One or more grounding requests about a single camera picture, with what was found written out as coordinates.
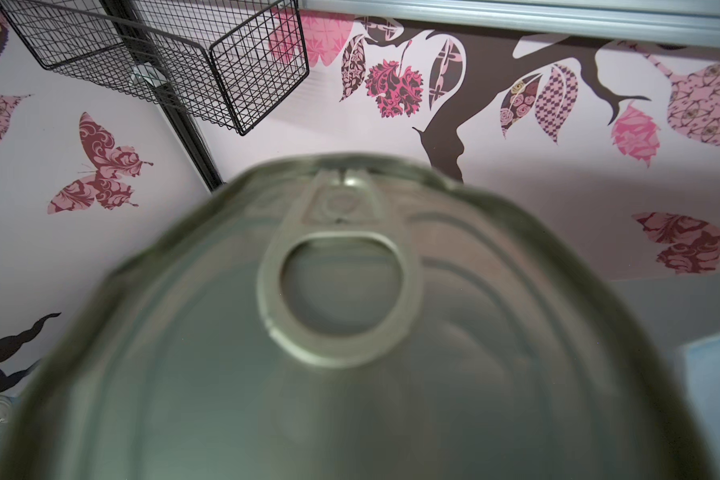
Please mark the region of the dark grey label can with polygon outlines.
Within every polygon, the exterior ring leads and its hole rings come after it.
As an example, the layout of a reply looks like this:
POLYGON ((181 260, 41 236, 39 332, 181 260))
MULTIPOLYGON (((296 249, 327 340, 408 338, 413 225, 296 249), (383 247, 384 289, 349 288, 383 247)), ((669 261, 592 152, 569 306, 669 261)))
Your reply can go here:
POLYGON ((0 439, 0 479, 719 477, 569 247, 366 154, 253 168, 121 264, 0 439))

